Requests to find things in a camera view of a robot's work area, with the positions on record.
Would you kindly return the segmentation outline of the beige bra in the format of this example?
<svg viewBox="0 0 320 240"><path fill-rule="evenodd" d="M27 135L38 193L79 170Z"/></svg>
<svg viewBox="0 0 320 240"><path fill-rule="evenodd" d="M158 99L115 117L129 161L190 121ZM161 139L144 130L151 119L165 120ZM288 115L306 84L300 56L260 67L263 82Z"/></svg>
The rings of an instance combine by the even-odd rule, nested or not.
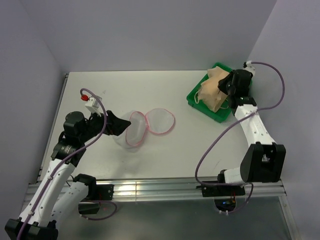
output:
<svg viewBox="0 0 320 240"><path fill-rule="evenodd" d="M227 101L227 95L218 88L219 81L229 75L229 72L219 66L207 70L208 79L200 84L199 90L194 94L194 101L199 104L202 101L209 110L216 113L219 109L226 110L222 104Z"/></svg>

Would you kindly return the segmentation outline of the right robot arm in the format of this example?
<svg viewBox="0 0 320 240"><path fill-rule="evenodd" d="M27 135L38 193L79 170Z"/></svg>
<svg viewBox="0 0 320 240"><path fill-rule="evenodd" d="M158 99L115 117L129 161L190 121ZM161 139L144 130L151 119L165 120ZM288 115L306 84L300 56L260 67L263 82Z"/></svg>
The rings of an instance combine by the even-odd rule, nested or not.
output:
<svg viewBox="0 0 320 240"><path fill-rule="evenodd" d="M227 95L228 106L244 132L248 150L240 167L223 172L216 183L217 191L229 194L234 184L276 183L281 178L286 148L269 135L259 115L257 103L249 96L255 68L232 70L218 82L218 89Z"/></svg>

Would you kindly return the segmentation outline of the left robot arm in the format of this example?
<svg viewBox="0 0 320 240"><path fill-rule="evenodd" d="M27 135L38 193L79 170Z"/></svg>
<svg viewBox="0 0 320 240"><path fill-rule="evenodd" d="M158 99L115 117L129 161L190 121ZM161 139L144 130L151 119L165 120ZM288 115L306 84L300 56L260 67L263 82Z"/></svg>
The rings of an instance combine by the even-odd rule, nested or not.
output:
<svg viewBox="0 0 320 240"><path fill-rule="evenodd" d="M17 219L10 218L5 231L12 240L55 240L58 222L83 199L97 200L95 177L78 174L63 197L59 197L68 178L84 155L88 141L101 135L119 136L131 122L116 117L112 111L92 113L85 118L80 111L70 112L55 145L49 167L30 203Z"/></svg>

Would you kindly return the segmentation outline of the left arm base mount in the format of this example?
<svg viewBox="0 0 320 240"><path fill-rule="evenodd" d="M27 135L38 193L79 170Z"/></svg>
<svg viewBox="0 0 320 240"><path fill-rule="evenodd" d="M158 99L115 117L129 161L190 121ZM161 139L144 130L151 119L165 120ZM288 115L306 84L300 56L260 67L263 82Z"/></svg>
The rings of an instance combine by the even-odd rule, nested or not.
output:
<svg viewBox="0 0 320 240"><path fill-rule="evenodd" d="M113 184L98 184L96 190L91 196L85 197L78 204L78 212L81 215L96 215L101 209L102 203L93 201L111 201L113 199Z"/></svg>

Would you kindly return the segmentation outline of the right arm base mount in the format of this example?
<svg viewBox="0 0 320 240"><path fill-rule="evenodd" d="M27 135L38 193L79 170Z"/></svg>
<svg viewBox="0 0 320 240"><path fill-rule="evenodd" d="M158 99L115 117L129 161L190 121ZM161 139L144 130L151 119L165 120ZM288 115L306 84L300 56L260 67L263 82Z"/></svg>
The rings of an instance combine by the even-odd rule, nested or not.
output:
<svg viewBox="0 0 320 240"><path fill-rule="evenodd" d="M201 189L202 197L214 198L214 204L220 214L228 215L234 211L237 206L236 197L244 196L246 194L245 189L241 186L235 185L204 185L200 184L196 187Z"/></svg>

